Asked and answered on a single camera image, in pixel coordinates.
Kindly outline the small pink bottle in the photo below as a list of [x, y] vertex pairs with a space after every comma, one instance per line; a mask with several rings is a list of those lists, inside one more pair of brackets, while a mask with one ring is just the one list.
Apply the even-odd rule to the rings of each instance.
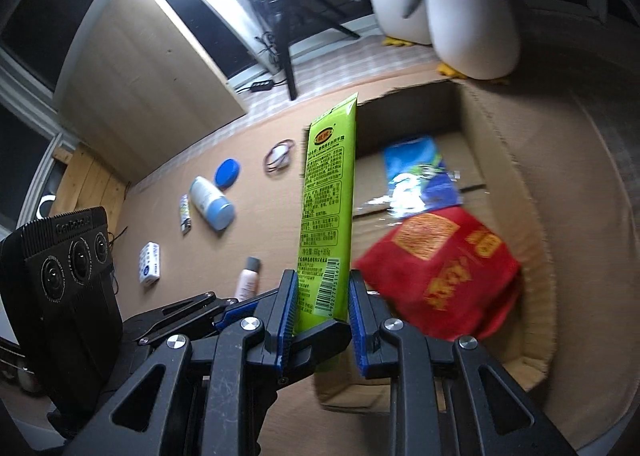
[[239, 302], [254, 298], [259, 286], [262, 261], [257, 257], [248, 257], [236, 283], [234, 298]]

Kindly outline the white tissue pack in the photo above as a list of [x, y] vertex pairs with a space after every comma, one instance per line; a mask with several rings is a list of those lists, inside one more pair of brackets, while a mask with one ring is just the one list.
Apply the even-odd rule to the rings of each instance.
[[139, 255], [139, 283], [149, 287], [160, 280], [160, 245], [148, 242]]

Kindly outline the small striped tube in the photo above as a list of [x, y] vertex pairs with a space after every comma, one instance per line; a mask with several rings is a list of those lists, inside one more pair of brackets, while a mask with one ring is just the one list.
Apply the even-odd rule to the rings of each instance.
[[190, 213], [189, 196], [182, 195], [179, 203], [180, 231], [181, 234], [187, 234], [192, 228], [192, 220]]

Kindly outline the green toothpaste tube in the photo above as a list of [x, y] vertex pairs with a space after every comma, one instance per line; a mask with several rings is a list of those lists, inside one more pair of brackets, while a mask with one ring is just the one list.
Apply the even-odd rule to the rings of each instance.
[[294, 331], [348, 318], [358, 95], [308, 127], [297, 254]]

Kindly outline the white blue-capped lotion bottle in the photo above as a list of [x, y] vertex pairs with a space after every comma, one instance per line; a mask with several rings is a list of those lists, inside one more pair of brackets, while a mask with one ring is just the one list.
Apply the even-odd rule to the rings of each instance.
[[196, 176], [189, 196], [195, 208], [217, 233], [224, 231], [235, 218], [235, 208], [226, 196], [208, 179]]

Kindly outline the blue round lid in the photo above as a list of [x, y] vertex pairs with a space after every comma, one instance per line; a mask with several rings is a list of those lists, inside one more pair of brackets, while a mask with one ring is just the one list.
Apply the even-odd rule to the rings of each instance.
[[220, 190], [231, 187], [240, 174], [240, 164], [233, 158], [228, 158], [218, 165], [214, 175], [214, 183]]

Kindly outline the pine plank headboard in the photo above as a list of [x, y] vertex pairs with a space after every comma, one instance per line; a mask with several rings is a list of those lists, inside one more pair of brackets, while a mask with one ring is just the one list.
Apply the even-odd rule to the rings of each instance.
[[82, 144], [72, 153], [63, 147], [56, 148], [53, 159], [61, 161], [66, 169], [50, 214], [58, 215], [100, 205], [106, 212], [108, 231], [116, 235], [126, 184]]

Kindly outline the red snack bag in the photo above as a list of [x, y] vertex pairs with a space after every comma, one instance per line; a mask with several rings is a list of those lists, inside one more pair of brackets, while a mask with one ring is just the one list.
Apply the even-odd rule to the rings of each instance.
[[355, 262], [363, 280], [423, 335], [485, 339], [521, 294], [506, 243], [461, 207], [411, 216]]

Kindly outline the blue snack packet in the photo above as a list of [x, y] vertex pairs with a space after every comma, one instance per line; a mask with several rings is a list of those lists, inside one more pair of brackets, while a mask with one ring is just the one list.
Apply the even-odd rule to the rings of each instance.
[[383, 150], [390, 215], [403, 220], [424, 212], [462, 205], [458, 188], [431, 136]]

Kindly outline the light wooden board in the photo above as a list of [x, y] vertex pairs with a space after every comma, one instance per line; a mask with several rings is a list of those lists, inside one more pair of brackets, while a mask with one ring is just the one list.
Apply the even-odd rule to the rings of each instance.
[[94, 0], [53, 104], [66, 127], [130, 183], [246, 112], [166, 0]]

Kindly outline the black power strip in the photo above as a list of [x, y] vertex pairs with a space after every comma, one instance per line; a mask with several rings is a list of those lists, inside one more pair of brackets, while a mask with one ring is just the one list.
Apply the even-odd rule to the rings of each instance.
[[244, 93], [260, 93], [260, 92], [268, 92], [268, 90], [272, 90], [273, 87], [277, 86], [277, 82], [273, 81], [272, 78], [269, 80], [255, 81], [249, 86], [241, 87], [236, 91], [238, 94]]

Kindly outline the brown cardboard box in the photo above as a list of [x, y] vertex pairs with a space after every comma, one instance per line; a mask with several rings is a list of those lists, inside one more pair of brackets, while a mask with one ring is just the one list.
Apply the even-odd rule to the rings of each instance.
[[386, 78], [328, 95], [359, 95], [352, 258], [358, 260], [398, 220], [373, 200], [382, 197], [382, 150], [431, 135], [448, 170], [457, 173], [466, 211], [496, 233], [521, 264], [523, 294], [486, 348], [518, 384], [535, 389], [556, 351], [556, 277], [538, 208], [500, 124], [520, 114], [511, 86], [419, 78]]

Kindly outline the black tripod stand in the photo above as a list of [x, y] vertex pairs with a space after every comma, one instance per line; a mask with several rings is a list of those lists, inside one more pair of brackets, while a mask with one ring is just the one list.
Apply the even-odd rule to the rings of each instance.
[[346, 38], [359, 40], [360, 34], [344, 26], [346, 14], [329, 0], [254, 0], [258, 14], [265, 17], [268, 32], [273, 36], [278, 66], [284, 73], [288, 98], [298, 97], [292, 64], [292, 34], [296, 26], [305, 22], [316, 22], [323, 29], [331, 29]]

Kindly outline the small grey penguin plush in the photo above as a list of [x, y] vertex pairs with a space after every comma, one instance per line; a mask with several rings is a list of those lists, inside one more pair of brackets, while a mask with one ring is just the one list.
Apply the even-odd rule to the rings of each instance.
[[505, 78], [521, 39], [511, 0], [425, 0], [440, 73], [478, 81]]

